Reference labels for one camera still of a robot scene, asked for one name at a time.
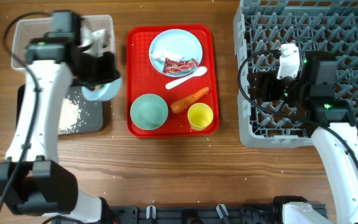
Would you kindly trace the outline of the light blue bowl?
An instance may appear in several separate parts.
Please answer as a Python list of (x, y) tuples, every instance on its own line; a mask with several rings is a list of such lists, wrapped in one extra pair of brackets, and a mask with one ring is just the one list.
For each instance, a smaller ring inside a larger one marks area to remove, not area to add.
[(114, 98), (122, 87), (122, 78), (113, 82), (104, 84), (98, 90), (90, 90), (87, 87), (81, 87), (83, 97), (88, 101), (109, 101)]

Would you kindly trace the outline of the white tissue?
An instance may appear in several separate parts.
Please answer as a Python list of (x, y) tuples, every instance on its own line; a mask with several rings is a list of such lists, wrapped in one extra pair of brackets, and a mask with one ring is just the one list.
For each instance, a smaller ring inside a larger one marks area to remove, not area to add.
[(159, 47), (157, 49), (155, 49), (152, 53), (151, 53), (151, 57), (154, 60), (159, 60), (159, 61), (165, 61), (166, 59), (169, 60), (173, 60), (173, 61), (180, 61), (184, 58), (184, 56), (182, 56), (181, 54), (178, 53), (172, 53), (169, 50), (166, 50), (163, 47)]

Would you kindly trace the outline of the red snack wrapper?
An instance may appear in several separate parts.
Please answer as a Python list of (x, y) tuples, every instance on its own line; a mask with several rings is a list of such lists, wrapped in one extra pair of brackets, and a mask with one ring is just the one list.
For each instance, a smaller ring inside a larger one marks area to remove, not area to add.
[(169, 58), (165, 59), (165, 64), (163, 67), (163, 74), (176, 74), (182, 72), (188, 72), (198, 66), (198, 61), (196, 59), (189, 60), (180, 60), (174, 61)]

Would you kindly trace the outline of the orange carrot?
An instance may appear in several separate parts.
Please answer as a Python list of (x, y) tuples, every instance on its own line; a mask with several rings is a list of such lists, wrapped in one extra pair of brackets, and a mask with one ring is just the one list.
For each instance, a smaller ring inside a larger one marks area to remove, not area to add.
[(189, 95), (183, 99), (177, 100), (170, 105), (173, 113), (181, 113), (185, 109), (189, 108), (192, 104), (196, 103), (200, 98), (209, 92), (209, 87), (204, 87), (197, 92)]

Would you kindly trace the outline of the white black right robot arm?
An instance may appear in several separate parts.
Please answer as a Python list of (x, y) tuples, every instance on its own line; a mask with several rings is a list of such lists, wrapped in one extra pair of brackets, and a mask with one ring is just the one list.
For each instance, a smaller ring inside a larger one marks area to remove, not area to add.
[(337, 222), (358, 223), (358, 137), (348, 102), (335, 98), (338, 62), (329, 52), (271, 50), (280, 60), (276, 72), (251, 73), (253, 96), (264, 102), (282, 100), (304, 109), (287, 116), (304, 125), (323, 162), (336, 207)]

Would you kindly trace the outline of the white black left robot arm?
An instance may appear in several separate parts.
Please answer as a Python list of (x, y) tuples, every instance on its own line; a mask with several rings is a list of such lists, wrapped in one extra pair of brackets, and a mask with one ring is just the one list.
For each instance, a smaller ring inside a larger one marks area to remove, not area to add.
[(81, 28), (73, 11), (51, 13), (52, 29), (32, 39), (20, 61), (25, 90), (14, 138), (0, 162), (0, 212), (44, 216), (48, 222), (118, 223), (107, 201), (79, 190), (58, 162), (58, 126), (72, 83), (88, 101), (108, 101), (122, 87), (107, 30)]

